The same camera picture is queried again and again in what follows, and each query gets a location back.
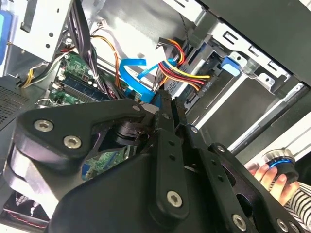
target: striped sleeve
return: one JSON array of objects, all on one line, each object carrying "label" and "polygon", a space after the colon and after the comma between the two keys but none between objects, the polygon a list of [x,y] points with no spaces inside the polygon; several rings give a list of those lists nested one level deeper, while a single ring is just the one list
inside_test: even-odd
[{"label": "striped sleeve", "polygon": [[299,184],[300,189],[284,207],[303,228],[311,231],[311,186]]}]

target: white cable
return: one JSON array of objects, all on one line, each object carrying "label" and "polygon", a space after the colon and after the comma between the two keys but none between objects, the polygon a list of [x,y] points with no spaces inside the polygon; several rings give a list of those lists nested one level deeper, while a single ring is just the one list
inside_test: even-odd
[{"label": "white cable", "polygon": [[60,60],[62,60],[63,57],[64,57],[65,55],[67,55],[67,54],[68,54],[68,52],[65,52],[65,53],[63,53],[61,56],[59,56],[58,58],[56,58],[55,61],[54,61],[53,64],[52,64],[52,66],[51,66],[49,72],[48,72],[44,77],[42,77],[40,80],[35,81],[35,82],[29,84],[27,87],[29,87],[29,86],[31,86],[31,85],[33,85],[33,84],[35,84],[35,83],[39,83],[39,82],[45,80],[45,79],[49,76],[49,74],[54,70],[54,68],[56,67],[57,63],[58,63]]}]

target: orange wire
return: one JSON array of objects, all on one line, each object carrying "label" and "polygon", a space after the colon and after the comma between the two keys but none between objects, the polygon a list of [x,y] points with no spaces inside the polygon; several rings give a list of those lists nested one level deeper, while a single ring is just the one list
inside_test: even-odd
[{"label": "orange wire", "polygon": [[112,49],[114,56],[115,56],[115,65],[116,65],[116,75],[115,75],[115,84],[118,88],[121,88],[121,82],[120,82],[120,78],[119,78],[119,58],[118,58],[118,54],[117,51],[115,49],[115,47],[110,43],[109,40],[107,40],[105,37],[101,36],[101,35],[93,35],[92,38],[99,38],[103,41],[105,41],[110,48]]},{"label": "orange wire", "polygon": [[175,80],[175,81],[182,82],[182,83],[187,83],[187,84],[193,86],[194,89],[196,89],[197,91],[200,90],[200,89],[198,88],[198,86],[196,86],[195,84],[189,83],[189,82],[187,82],[187,81],[185,81],[185,80],[180,80],[180,79],[173,78],[172,76],[168,75],[162,68],[160,68],[160,69],[161,69],[162,73],[163,73],[164,75],[166,75],[168,78],[170,78],[170,79],[172,79],[172,80]]},{"label": "orange wire", "polygon": [[173,44],[175,44],[176,47],[177,47],[177,49],[178,49],[179,52],[180,52],[180,59],[179,59],[178,64],[179,64],[179,65],[183,64],[183,63],[185,62],[185,54],[184,54],[183,49],[180,47],[180,45],[179,45],[176,41],[171,40],[171,39],[168,39],[168,40],[169,40],[170,42],[172,42]]},{"label": "orange wire", "polygon": [[165,76],[165,78],[160,82],[159,86],[162,86],[166,83],[166,81],[169,79],[169,77]]}]

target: finger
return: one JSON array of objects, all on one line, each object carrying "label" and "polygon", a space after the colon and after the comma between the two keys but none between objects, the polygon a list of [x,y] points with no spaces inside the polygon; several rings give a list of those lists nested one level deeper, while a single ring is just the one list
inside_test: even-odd
[{"label": "finger", "polygon": [[263,178],[261,179],[261,184],[262,186],[264,186],[268,191],[270,188],[270,185],[272,183],[272,181],[274,180],[274,178],[276,177],[277,174],[277,168],[274,166],[273,168],[271,168],[270,170],[268,170],[266,172],[266,174],[263,176]]},{"label": "finger", "polygon": [[287,180],[286,175],[284,174],[280,175],[270,191],[271,195],[278,201],[281,198],[281,194],[284,189],[286,180]]},{"label": "finger", "polygon": [[261,168],[259,168],[254,175],[256,180],[258,180],[260,182],[261,179],[263,178],[264,174],[266,174],[266,172],[268,171],[268,169],[269,169],[269,165],[267,165],[267,164],[265,164]]},{"label": "finger", "polygon": [[250,170],[249,172],[254,176],[256,174],[257,169]]},{"label": "finger", "polygon": [[285,205],[291,198],[292,196],[295,194],[295,192],[299,189],[299,183],[298,182],[294,182],[290,185],[285,186],[282,194],[281,194],[281,198],[279,200],[279,202],[281,203],[281,205]]}]

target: blue tab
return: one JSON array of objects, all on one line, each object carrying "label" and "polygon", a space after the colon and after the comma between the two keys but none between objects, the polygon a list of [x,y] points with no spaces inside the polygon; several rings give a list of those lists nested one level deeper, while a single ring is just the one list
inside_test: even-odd
[{"label": "blue tab", "polygon": [[224,58],[224,60],[220,66],[222,69],[228,71],[234,77],[237,77],[240,75],[240,65],[228,57]]},{"label": "blue tab", "polygon": [[12,15],[7,11],[0,10],[0,65],[2,65],[7,41],[10,35]]}]

